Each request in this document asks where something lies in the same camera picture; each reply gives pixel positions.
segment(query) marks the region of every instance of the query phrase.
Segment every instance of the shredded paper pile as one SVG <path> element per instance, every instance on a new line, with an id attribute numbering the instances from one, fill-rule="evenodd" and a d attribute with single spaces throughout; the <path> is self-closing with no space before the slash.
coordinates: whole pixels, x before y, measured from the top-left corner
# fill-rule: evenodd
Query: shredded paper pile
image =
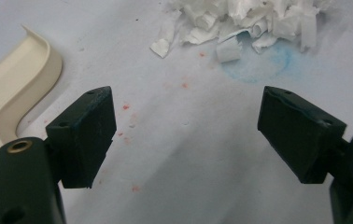
<path id="1" fill-rule="evenodd" d="M 150 48 L 164 58 L 174 41 L 175 24 L 185 14 L 192 25 L 179 31 L 179 43 L 195 45 L 217 38 L 221 63 L 240 59 L 242 43 L 237 35 L 248 32 L 252 48 L 261 53 L 277 39 L 301 38 L 301 51 L 317 40 L 317 14 L 332 0 L 171 0 L 174 9 L 162 24 L 158 40 Z"/>

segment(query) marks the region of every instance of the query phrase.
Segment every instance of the curved plastic edge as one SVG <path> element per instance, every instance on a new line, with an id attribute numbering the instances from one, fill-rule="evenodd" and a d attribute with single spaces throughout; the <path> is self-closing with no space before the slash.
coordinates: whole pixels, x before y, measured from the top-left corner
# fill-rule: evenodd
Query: curved plastic edge
<path id="1" fill-rule="evenodd" d="M 0 147 L 17 139 L 22 117 L 51 90 L 62 70 L 61 55 L 24 27 L 27 36 L 0 62 Z"/>

